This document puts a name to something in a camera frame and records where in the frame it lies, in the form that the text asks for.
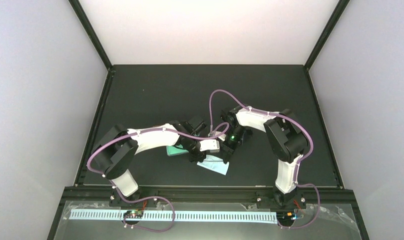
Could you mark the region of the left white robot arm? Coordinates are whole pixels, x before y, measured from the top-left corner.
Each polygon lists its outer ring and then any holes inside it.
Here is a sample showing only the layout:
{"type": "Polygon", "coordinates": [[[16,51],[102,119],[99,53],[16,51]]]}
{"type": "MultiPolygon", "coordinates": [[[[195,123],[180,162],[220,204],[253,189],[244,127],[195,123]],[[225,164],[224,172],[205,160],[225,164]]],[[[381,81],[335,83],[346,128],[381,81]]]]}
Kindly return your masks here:
{"type": "Polygon", "coordinates": [[[139,189],[129,170],[136,154],[159,147],[181,146],[190,153],[192,161],[201,161],[206,155],[200,149],[200,134],[205,128],[206,124],[199,116],[144,129],[126,129],[117,124],[95,145],[87,166],[90,168],[96,163],[98,169],[94,171],[129,197],[139,189]]]}

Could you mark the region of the blue-grey glasses case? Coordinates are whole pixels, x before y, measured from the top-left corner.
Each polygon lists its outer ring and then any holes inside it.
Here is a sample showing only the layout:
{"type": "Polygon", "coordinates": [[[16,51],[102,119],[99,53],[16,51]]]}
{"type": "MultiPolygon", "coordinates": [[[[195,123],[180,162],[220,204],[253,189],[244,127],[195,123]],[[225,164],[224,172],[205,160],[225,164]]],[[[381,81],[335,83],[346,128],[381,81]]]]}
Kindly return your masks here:
{"type": "Polygon", "coordinates": [[[166,154],[169,157],[178,156],[178,155],[187,154],[187,153],[188,153],[188,151],[186,149],[182,148],[181,145],[166,147],[166,154]]]}

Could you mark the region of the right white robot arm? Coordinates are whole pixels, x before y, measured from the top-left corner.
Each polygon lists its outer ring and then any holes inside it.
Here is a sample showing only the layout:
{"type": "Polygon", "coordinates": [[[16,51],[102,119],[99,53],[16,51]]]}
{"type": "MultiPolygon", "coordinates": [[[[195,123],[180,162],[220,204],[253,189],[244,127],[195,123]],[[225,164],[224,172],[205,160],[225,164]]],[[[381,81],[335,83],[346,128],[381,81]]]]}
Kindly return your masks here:
{"type": "Polygon", "coordinates": [[[301,128],[289,120],[292,111],[262,112],[251,107],[235,107],[221,112],[221,119],[230,125],[219,137],[220,158],[226,164],[238,146],[253,135],[253,129],[264,132],[272,152],[278,158],[278,173],[275,186],[279,190],[274,196],[278,208],[286,210],[295,202],[291,193],[297,188],[298,162],[310,146],[309,138],[301,128]]]}

